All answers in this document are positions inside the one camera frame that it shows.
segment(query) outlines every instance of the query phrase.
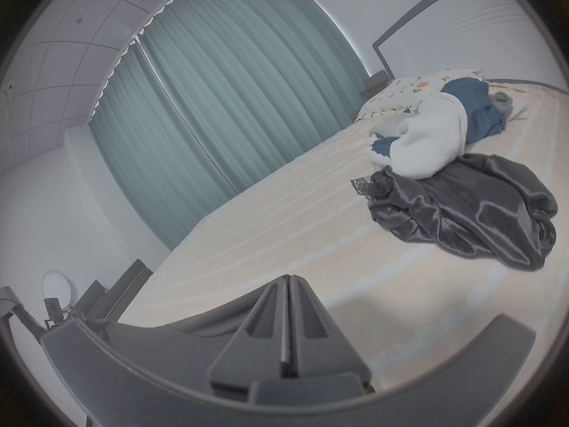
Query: headboard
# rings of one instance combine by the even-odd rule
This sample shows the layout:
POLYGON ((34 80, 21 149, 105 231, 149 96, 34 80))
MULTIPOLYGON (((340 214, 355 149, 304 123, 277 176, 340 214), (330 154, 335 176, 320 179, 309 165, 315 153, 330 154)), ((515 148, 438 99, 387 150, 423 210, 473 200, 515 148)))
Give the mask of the headboard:
POLYGON ((481 67, 485 79, 569 90, 544 37, 516 0, 422 0, 373 48, 390 79, 481 67))

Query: green curtain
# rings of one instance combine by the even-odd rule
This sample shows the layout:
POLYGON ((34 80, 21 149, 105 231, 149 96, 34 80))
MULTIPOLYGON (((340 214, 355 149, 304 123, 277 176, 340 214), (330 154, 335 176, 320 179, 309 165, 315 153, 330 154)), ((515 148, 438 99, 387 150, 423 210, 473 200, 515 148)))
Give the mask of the green curtain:
POLYGON ((208 213, 351 124, 366 71, 313 0, 174 0, 90 123, 169 248, 208 213))

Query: ceiling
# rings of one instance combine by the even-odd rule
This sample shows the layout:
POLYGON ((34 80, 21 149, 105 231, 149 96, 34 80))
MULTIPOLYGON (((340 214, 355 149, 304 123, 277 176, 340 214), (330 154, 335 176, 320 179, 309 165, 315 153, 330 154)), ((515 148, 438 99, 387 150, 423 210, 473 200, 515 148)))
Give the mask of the ceiling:
POLYGON ((0 153, 0 175, 61 146, 67 127, 87 123, 117 56, 166 1, 51 1, 0 82, 0 90, 14 83, 10 142, 0 153))

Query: floral pillow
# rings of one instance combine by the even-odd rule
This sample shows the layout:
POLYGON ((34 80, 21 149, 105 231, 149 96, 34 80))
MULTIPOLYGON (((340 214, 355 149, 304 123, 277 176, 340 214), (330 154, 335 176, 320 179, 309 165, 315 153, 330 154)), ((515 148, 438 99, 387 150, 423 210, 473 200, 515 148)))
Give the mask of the floral pillow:
POLYGON ((479 69, 447 69, 441 73, 395 79, 371 98, 359 111, 357 120, 387 111, 416 108, 427 96, 438 93, 445 84, 461 77, 482 78, 479 69))

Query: striped bed sheet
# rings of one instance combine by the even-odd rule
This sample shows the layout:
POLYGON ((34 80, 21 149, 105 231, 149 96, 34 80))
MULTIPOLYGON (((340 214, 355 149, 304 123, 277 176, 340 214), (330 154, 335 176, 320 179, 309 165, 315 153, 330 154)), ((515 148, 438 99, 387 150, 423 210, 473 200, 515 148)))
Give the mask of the striped bed sheet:
POLYGON ((463 260, 382 230, 350 184, 373 173, 363 154, 370 125, 358 121, 205 217, 120 321, 166 324, 297 274, 381 391, 443 363, 505 313, 536 330, 537 340, 496 412, 536 370, 569 308, 569 97, 526 84, 491 84, 490 92, 497 91, 527 102, 528 118, 466 151, 524 163, 554 193, 558 240, 543 269, 526 273, 496 260, 463 260))

